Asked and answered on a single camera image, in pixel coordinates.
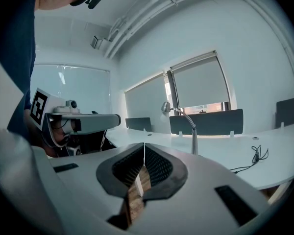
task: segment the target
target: roller blind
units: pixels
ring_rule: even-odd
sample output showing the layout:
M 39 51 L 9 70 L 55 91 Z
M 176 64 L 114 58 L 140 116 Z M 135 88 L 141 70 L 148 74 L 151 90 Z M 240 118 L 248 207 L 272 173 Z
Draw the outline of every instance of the roller blind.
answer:
M 40 88 L 65 100 L 75 100 L 83 114 L 111 113 L 109 72 L 60 65 L 35 65 L 30 83 L 31 101 Z
M 128 118 L 150 118 L 153 132 L 170 134 L 168 117 L 161 117 L 161 106 L 167 101 L 163 74 L 125 92 Z
M 228 91 L 216 57 L 172 69 L 180 108 L 228 102 Z

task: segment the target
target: lamp arm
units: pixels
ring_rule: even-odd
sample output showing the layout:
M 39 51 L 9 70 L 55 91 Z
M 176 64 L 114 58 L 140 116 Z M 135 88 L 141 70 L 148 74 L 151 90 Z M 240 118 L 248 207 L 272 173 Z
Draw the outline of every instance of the lamp arm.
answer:
M 178 109 L 175 109 L 175 108 L 171 108 L 170 110 L 174 110 L 174 111 L 179 112 L 180 114 L 184 115 L 184 117 L 186 117 L 186 119 L 191 123 L 192 128 L 193 129 L 196 128 L 196 125 L 194 124 L 193 120 L 187 114 L 185 114 L 184 112 L 182 112 L 182 111 L 180 111 Z

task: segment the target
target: person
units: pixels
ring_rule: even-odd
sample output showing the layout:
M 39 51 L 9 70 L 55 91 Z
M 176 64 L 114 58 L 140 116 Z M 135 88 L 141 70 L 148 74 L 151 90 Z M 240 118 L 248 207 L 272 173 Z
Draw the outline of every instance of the person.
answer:
M 24 96 L 9 122 L 8 130 L 44 148 L 47 155 L 55 151 L 42 140 L 30 120 L 30 77 L 35 61 L 34 12 L 53 10 L 78 0 L 0 0 L 0 63 Z M 63 139 L 59 122 L 54 122 L 56 141 Z

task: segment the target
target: black cable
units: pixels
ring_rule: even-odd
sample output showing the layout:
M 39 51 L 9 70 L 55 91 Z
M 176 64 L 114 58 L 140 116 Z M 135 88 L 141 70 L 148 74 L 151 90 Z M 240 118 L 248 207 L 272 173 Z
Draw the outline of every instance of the black cable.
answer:
M 230 169 L 231 171 L 233 171 L 233 170 L 237 170 L 237 169 L 242 169 L 243 168 L 242 170 L 234 171 L 235 174 L 251 168 L 252 166 L 254 166 L 255 164 L 257 164 L 259 162 L 259 160 L 265 160 L 266 158 L 268 158 L 268 156 L 269 156 L 269 149 L 267 149 L 267 151 L 265 152 L 265 154 L 263 156 L 261 156 L 261 145 L 259 145 L 257 148 L 255 146 L 252 146 L 251 148 L 255 151 L 255 155 L 253 156 L 253 159 L 251 161 L 252 162 L 252 165 L 250 165 L 250 166 L 242 166 L 242 167 L 237 167 L 237 168 L 234 168 L 234 169 Z
M 69 121 L 69 119 L 67 119 L 67 120 L 65 121 L 65 123 L 64 123 L 61 127 L 58 127 L 58 128 L 53 128 L 53 127 L 51 127 L 51 128 L 52 128 L 53 130 L 61 129 L 64 125 L 67 124 L 68 121 Z

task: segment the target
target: curved desk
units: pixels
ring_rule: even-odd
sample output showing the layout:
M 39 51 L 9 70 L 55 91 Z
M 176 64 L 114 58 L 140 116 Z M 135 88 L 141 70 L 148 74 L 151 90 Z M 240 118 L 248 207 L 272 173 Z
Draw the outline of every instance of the curved desk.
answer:
M 107 132 L 107 138 L 116 147 L 131 143 L 148 142 L 191 152 L 191 136 L 160 134 L 116 128 Z M 198 137 L 198 153 L 228 169 L 252 164 L 255 151 L 262 145 L 262 154 L 269 149 L 269 157 L 237 175 L 256 189 L 266 189 L 294 178 L 294 124 L 252 135 L 234 137 Z

